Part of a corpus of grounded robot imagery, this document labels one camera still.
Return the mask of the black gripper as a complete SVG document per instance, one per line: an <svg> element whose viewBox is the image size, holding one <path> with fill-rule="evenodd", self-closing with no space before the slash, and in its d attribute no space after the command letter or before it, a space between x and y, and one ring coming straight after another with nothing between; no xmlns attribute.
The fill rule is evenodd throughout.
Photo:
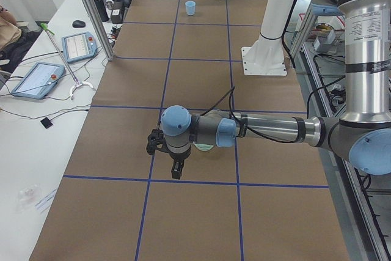
<svg viewBox="0 0 391 261"><path fill-rule="evenodd" d="M173 179L181 179L182 166L184 165L185 160L190 156L190 154L191 154L190 147L180 153L175 153L169 150L169 155L174 161L173 166L171 168L171 175Z"/></svg>

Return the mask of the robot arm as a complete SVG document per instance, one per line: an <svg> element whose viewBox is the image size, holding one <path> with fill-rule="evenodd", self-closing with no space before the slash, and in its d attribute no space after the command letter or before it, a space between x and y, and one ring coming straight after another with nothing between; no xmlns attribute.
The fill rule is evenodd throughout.
<svg viewBox="0 0 391 261"><path fill-rule="evenodd" d="M258 136L307 143L334 152L371 175L390 172L390 0L312 0L317 16L345 17L345 111L338 118L279 118L210 108L191 114L179 105L161 116L147 151L170 155L179 179L194 144L231 147L236 138Z"/></svg>

